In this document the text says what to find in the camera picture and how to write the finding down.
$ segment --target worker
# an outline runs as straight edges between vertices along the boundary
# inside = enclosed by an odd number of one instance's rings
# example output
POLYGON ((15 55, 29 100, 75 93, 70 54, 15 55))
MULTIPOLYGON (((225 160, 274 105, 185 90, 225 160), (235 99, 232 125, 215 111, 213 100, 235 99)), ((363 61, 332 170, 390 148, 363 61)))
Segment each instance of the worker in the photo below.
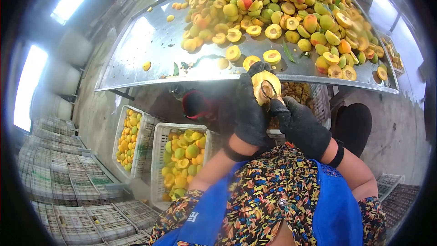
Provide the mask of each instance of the worker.
POLYGON ((150 244, 384 245, 376 179, 358 158, 371 129, 369 109, 343 108, 332 137, 308 107, 288 96, 272 99, 288 142, 258 156, 269 122, 251 76, 262 70, 272 72, 257 62, 240 75, 234 122, 224 120, 233 134, 158 217, 150 244))

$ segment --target stainless steel table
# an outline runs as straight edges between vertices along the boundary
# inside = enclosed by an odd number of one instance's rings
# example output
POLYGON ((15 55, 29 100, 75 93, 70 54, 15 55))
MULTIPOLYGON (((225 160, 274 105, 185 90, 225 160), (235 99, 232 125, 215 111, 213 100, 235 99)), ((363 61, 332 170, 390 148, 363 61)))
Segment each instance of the stainless steel table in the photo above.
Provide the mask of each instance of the stainless steel table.
POLYGON ((282 55, 282 60, 276 65, 276 73, 280 80, 294 82, 311 82, 330 85, 342 85, 380 92, 398 94, 399 86, 394 76, 394 71, 390 60, 385 56, 379 63, 385 63, 388 67, 389 79, 378 84, 376 76, 377 64, 367 60, 362 65, 354 66, 357 72, 357 80, 349 81, 344 79, 332 79, 327 75, 321 74, 315 67, 315 61, 319 55, 313 51, 310 57, 300 57, 301 50, 297 44, 287 42, 287 46, 293 53, 296 63, 290 62, 282 46, 282 37, 277 40, 270 40, 264 33, 257 37, 244 34, 235 43, 226 42, 222 45, 204 44, 197 48, 193 53, 186 52, 180 46, 184 27, 187 25, 184 18, 188 14, 189 8, 176 10, 171 7, 172 3, 183 3, 184 0, 158 0, 150 5, 151 12, 144 10, 134 15, 126 24, 115 44, 113 45, 109 58, 101 69, 101 74, 97 80, 95 91, 110 90, 118 95, 133 99, 127 93, 122 93, 117 89, 130 88, 142 85, 186 82, 186 81, 207 81, 238 79, 239 74, 245 72, 243 60, 249 55, 256 55, 262 59, 263 52, 271 49, 278 50, 282 55), (174 15, 175 19, 168 23, 168 15, 174 15), (173 75, 174 63, 181 66, 181 62, 196 62, 202 56, 219 55, 224 57, 228 46, 238 45, 241 49, 241 57, 236 63, 232 63, 231 69, 220 70, 215 59, 204 57, 196 67, 187 73, 183 70, 177 77, 160 79, 162 75, 173 75), (142 69, 144 62, 150 61, 152 66, 149 71, 142 69))

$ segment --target gloved hand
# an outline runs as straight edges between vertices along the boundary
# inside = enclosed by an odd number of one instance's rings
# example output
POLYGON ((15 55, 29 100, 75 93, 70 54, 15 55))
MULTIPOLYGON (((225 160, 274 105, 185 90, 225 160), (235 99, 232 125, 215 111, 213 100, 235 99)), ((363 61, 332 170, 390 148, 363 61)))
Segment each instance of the gloved hand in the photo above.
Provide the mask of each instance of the gloved hand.
POLYGON ((287 141, 295 144, 309 159, 320 161, 331 140, 331 132, 322 126, 311 110, 292 97, 272 99, 270 111, 279 120, 279 129, 287 141))
POLYGON ((226 139, 235 133, 248 144, 266 145, 268 116, 256 101, 252 83, 252 76, 263 70, 273 73, 270 64, 258 61, 247 73, 241 74, 233 99, 227 105, 221 106, 220 134, 226 139))

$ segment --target button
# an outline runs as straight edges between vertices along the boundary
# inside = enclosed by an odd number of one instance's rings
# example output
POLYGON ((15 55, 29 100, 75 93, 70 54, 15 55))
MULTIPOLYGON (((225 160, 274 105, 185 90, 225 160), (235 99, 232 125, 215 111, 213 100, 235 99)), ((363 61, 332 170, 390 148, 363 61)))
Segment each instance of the button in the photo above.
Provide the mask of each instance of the button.
POLYGON ((282 198, 279 200, 279 207, 280 208, 284 208, 286 204, 287 204, 287 201, 285 199, 282 198))

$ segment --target blue apron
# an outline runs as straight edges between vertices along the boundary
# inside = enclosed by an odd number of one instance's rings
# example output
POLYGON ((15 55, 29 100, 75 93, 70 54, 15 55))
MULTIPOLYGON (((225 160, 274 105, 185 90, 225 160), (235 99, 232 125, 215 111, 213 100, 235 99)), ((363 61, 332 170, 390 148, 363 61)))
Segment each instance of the blue apron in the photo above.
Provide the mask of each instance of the blue apron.
MULTIPOLYGON (((183 226, 161 236, 153 245, 177 246, 178 241, 183 241, 213 246, 225 217, 229 183, 234 173, 245 164, 246 161, 238 162, 226 177, 210 186, 183 226)), ((362 245, 361 212, 346 181, 336 169, 319 162, 317 166, 320 194, 313 217, 313 232, 317 244, 362 245), (330 175, 333 172, 337 174, 336 177, 330 175)))

